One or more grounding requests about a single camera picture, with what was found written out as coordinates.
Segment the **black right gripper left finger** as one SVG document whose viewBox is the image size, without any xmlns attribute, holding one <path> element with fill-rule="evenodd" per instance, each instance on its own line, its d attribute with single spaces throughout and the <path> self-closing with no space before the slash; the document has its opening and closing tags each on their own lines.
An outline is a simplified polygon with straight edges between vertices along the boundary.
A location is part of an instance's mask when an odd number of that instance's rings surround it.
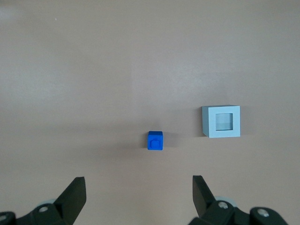
<svg viewBox="0 0 300 225">
<path fill-rule="evenodd" d="M 12 211 L 0 213 L 2 225 L 72 225 L 86 203 L 84 177 L 76 177 L 54 200 L 46 202 L 28 214 L 17 218 Z"/>
</svg>

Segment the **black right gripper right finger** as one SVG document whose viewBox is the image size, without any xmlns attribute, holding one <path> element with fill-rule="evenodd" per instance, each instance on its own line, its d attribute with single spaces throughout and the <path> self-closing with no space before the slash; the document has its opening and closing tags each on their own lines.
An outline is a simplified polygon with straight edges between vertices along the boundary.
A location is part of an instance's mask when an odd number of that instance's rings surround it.
<svg viewBox="0 0 300 225">
<path fill-rule="evenodd" d="M 275 210 L 253 207 L 249 213 L 226 200 L 217 200 L 203 176 L 193 176 L 193 202 L 198 217 L 191 225 L 286 225 L 287 222 Z"/>
</svg>

